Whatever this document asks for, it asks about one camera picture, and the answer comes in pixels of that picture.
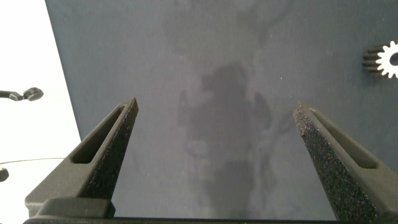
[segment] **white gear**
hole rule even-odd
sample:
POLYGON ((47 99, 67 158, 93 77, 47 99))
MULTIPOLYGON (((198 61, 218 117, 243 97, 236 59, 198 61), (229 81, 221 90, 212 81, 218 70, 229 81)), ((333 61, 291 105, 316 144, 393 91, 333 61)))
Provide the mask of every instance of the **white gear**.
POLYGON ((388 45, 383 46, 384 52, 379 52, 377 55, 380 59, 376 60, 380 66, 378 66, 378 70, 382 70, 381 75, 387 75, 389 78, 392 78, 394 75, 398 78, 398 65, 392 65, 390 63, 390 59, 394 54, 398 54, 398 44, 394 41, 391 41, 390 47, 388 45))

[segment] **gray surface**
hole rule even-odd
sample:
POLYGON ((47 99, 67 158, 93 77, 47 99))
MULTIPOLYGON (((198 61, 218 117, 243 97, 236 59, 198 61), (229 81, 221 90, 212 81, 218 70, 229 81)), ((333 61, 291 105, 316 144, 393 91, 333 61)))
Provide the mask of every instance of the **gray surface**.
POLYGON ((398 37, 398 1, 47 7, 80 136, 122 100, 140 107, 116 216, 334 219, 298 101, 398 170, 398 82, 361 69, 368 47, 398 37))

